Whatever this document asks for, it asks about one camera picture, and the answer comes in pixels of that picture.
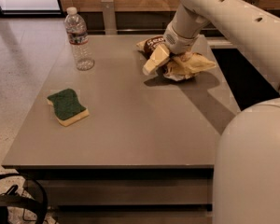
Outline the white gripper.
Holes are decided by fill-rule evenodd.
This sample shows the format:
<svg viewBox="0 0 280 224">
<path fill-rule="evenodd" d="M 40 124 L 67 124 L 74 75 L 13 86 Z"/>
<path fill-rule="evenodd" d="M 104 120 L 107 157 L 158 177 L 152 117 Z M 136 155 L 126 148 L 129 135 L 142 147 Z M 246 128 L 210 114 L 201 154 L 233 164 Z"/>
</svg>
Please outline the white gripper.
<svg viewBox="0 0 280 224">
<path fill-rule="evenodd" d="M 158 45 L 143 66 L 143 73 L 147 76 L 154 74 L 159 67 L 170 60 L 170 51 L 173 54 L 184 53 L 195 41 L 194 38 L 185 38 L 178 35 L 171 22 L 167 25 L 163 39 L 166 46 L 164 44 Z"/>
</svg>

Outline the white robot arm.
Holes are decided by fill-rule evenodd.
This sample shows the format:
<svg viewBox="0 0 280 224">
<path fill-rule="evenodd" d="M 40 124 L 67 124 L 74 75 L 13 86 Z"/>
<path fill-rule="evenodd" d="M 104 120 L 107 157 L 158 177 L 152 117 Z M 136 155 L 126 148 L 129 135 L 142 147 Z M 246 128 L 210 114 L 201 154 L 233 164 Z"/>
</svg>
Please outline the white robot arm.
<svg viewBox="0 0 280 224">
<path fill-rule="evenodd" d="M 280 18 L 243 0 L 179 0 L 152 74 L 189 49 L 212 23 L 241 53 L 219 64 L 238 102 L 249 107 L 223 132 L 215 157 L 213 224 L 280 224 Z"/>
</svg>

